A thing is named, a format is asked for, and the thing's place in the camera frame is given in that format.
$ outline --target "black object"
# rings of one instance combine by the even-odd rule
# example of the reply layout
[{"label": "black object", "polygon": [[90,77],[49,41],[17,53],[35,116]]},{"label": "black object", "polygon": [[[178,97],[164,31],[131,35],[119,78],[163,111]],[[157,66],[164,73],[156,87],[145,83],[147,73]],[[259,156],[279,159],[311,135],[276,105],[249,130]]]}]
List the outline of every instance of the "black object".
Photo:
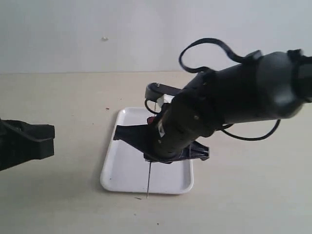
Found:
[{"label": "black object", "polygon": [[52,125],[32,125],[0,119],[0,171],[54,155]]},{"label": "black object", "polygon": [[[183,54],[202,43],[220,46],[231,60],[239,64],[221,71],[184,65]],[[119,131],[118,126],[115,132],[115,139],[124,140],[154,161],[175,161],[181,152],[192,149],[198,137],[209,137],[215,131],[240,140],[266,139],[278,128],[281,119],[293,117],[304,103],[312,101],[312,58],[302,55],[301,50],[264,56],[255,51],[241,57],[222,41],[205,38],[183,50],[179,63],[187,72],[198,74],[180,91],[158,83],[147,86],[147,100],[156,101],[169,93],[175,97],[171,104],[163,105],[153,127],[141,125],[140,128],[145,126],[148,129],[144,139],[133,141],[143,136],[135,126],[123,126],[123,131]],[[275,126],[262,137],[246,138],[225,130],[236,123],[274,119],[277,120]],[[193,158],[192,151],[188,152],[188,158]]]}]

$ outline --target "white wall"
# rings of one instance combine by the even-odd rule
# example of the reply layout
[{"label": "white wall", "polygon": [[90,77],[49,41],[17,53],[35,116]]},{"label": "white wall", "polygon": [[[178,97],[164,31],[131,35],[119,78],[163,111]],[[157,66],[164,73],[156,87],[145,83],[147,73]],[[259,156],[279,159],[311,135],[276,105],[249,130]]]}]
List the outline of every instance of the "white wall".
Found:
[{"label": "white wall", "polygon": [[[311,7],[310,0],[1,0],[0,73],[178,70],[180,51],[200,37],[222,39],[240,55],[296,48],[311,55]],[[231,64],[220,50],[202,48],[185,61]]]}]

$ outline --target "beige tabletop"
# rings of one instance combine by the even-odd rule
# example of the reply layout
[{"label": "beige tabletop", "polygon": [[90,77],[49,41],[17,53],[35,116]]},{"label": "beige tabletop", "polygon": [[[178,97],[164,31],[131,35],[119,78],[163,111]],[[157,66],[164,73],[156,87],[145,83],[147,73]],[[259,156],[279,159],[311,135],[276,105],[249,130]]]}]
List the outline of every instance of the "beige tabletop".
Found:
[{"label": "beige tabletop", "polygon": [[[310,234],[312,105],[262,142],[216,133],[201,143],[184,195],[106,192],[99,176],[120,109],[143,107],[145,87],[181,88],[183,72],[0,75],[0,117],[55,125],[55,155],[0,172],[3,234]],[[273,122],[231,132],[260,136]]]}]

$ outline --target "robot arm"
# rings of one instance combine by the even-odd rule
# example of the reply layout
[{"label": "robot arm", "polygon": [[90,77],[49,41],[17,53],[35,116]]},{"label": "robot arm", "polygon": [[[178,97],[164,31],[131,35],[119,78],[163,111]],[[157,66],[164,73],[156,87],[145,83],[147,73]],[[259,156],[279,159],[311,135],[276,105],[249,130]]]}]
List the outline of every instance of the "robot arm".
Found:
[{"label": "robot arm", "polygon": [[[239,64],[221,71],[185,66],[185,51],[202,43],[220,46]],[[281,119],[293,117],[304,103],[312,101],[312,58],[302,55],[301,50],[268,55],[255,51],[240,57],[222,41],[207,38],[188,46],[179,63],[187,72],[198,74],[182,90],[158,83],[147,86],[146,102],[174,96],[171,103],[161,106],[152,123],[116,128],[114,139],[142,151],[148,161],[206,160],[209,148],[195,140],[215,131],[242,140],[266,139]],[[225,130],[236,123],[273,119],[277,120],[274,128],[263,137],[244,138]]]}]

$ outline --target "white tray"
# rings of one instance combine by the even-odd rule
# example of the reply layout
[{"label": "white tray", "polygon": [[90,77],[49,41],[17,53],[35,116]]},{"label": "white tray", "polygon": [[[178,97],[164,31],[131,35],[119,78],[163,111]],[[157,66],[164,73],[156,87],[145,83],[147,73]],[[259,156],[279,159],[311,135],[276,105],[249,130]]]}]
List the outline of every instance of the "white tray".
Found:
[{"label": "white tray", "polygon": [[[109,191],[145,193],[149,162],[143,153],[121,140],[113,140],[117,125],[146,124],[153,116],[145,108],[129,107],[118,114],[111,142],[101,173],[101,184]],[[163,164],[152,163],[150,193],[183,194],[194,184],[193,163],[191,160]]]}]

